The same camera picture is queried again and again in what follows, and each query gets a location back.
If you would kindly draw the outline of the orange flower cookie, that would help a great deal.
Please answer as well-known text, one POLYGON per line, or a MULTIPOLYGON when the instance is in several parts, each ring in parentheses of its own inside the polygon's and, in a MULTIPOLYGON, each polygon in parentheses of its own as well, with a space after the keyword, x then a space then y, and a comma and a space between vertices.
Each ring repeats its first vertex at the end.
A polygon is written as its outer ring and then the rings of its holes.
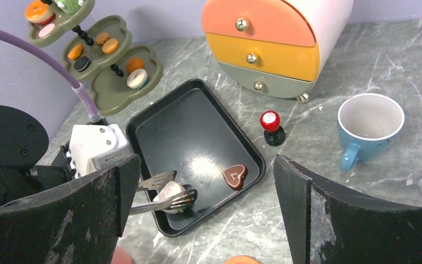
POLYGON ((102 32, 98 34, 95 38, 95 42, 97 45, 104 45, 110 39, 110 34, 108 32, 102 32))

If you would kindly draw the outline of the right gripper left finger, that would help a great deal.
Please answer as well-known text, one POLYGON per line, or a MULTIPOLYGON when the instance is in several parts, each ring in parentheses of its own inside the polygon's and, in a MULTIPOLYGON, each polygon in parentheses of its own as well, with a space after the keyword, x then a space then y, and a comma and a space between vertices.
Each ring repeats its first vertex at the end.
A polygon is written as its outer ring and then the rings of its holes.
POLYGON ((140 174, 133 154, 0 206, 0 263, 110 263, 140 174))

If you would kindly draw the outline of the tan round biscuit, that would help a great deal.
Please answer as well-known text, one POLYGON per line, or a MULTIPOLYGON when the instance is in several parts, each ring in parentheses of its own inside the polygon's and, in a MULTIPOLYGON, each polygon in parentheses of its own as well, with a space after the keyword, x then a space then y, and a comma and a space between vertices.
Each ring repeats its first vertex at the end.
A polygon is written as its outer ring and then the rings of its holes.
POLYGON ((116 38, 110 38, 102 45, 102 52, 104 54, 111 54, 115 52, 119 46, 120 43, 116 38))

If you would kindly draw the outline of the metal food tongs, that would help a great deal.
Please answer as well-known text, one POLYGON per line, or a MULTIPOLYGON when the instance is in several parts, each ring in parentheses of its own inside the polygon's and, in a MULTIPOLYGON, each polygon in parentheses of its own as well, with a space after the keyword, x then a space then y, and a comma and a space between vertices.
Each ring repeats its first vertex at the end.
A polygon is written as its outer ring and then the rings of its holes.
MULTIPOLYGON (((156 174, 147 180, 139 182, 137 192, 155 190, 158 194, 160 194, 167 183, 175 179, 176 174, 177 171, 175 170, 156 174)), ((151 211, 184 209, 193 205, 196 202, 197 197, 198 191, 196 189, 184 190, 164 199, 158 199, 157 201, 139 205, 132 205, 129 215, 137 215, 151 211)))

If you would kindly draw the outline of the black round cookie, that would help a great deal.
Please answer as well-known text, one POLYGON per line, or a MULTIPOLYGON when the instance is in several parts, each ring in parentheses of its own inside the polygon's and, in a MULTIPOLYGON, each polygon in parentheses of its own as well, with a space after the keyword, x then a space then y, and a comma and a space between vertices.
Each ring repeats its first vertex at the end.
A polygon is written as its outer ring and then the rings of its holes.
POLYGON ((75 61, 74 65, 73 65, 73 68, 77 72, 83 72, 83 71, 85 71, 90 66, 90 64, 91 64, 90 59, 88 57, 86 57, 86 56, 82 56, 82 57, 79 57, 75 61))

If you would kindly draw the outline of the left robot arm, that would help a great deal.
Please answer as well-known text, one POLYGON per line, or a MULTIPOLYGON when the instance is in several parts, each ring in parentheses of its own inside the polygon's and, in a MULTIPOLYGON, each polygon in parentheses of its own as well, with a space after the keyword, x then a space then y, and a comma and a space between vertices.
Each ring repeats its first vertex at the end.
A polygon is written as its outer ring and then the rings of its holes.
POLYGON ((48 134, 37 119, 0 105, 0 206, 72 179, 63 155, 59 164, 37 165, 48 145, 48 134))

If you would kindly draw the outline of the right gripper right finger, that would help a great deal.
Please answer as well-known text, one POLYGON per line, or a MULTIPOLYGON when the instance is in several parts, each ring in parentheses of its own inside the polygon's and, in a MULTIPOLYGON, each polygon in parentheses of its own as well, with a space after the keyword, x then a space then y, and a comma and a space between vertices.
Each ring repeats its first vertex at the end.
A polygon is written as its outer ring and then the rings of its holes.
POLYGON ((294 263, 422 263, 422 207, 363 194, 285 156, 273 175, 294 263))

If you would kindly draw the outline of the white glazed donut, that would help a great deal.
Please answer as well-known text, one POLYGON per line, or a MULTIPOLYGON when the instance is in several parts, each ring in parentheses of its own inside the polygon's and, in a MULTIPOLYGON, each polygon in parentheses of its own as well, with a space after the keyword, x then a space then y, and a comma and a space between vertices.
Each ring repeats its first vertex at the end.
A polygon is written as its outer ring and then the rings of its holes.
POLYGON ((127 78, 126 84, 134 90, 142 89, 148 83, 148 73, 144 69, 136 69, 127 78))

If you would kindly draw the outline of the orange round bun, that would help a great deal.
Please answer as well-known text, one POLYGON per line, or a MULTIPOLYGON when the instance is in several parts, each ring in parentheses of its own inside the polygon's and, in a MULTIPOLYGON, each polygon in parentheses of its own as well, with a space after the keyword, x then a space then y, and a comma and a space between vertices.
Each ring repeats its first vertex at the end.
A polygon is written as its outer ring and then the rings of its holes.
POLYGON ((142 69, 143 66, 144 61, 139 57, 131 57, 125 63, 126 71, 129 75, 135 70, 142 69))

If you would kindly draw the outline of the green swirl roll cake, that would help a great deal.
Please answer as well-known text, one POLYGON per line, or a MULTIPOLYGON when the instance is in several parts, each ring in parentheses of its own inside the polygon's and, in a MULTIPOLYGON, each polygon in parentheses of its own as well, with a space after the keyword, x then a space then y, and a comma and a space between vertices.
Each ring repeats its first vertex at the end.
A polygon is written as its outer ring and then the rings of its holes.
POLYGON ((84 5, 85 0, 54 0, 54 3, 67 14, 77 13, 84 5))

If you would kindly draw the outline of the orange fish-shaped pastry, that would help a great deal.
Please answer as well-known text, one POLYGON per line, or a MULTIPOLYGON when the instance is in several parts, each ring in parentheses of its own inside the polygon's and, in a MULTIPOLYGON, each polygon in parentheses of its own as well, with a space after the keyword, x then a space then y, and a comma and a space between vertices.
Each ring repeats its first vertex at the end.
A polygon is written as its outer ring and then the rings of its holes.
POLYGON ((82 44, 79 43, 71 49, 67 57, 74 61, 83 54, 83 51, 84 51, 84 47, 82 44))

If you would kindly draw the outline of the orange glazed donut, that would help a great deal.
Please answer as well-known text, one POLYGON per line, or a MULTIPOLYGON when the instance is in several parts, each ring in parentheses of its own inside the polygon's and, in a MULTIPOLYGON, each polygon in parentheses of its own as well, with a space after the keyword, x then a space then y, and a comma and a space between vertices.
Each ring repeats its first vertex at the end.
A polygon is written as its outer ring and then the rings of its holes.
POLYGON ((41 0, 35 0, 28 4, 24 15, 29 22, 40 26, 49 24, 56 17, 55 12, 51 10, 49 5, 41 0))

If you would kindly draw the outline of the pink round cookie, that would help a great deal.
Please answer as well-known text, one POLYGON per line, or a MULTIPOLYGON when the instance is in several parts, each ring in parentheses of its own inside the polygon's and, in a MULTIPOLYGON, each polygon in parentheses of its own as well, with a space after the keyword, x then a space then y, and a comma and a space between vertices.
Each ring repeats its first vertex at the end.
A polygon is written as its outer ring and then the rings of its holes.
POLYGON ((42 27, 38 33, 38 36, 40 38, 43 38, 47 35, 49 35, 55 28, 55 23, 50 23, 42 27))

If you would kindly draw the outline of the brown heart cookie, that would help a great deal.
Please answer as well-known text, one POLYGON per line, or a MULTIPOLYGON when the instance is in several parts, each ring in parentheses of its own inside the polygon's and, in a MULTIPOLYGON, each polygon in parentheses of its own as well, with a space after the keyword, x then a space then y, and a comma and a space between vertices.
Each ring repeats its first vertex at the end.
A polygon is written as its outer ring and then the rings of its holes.
POLYGON ((247 175, 247 168, 242 164, 235 164, 223 172, 223 178, 232 190, 240 190, 247 175))

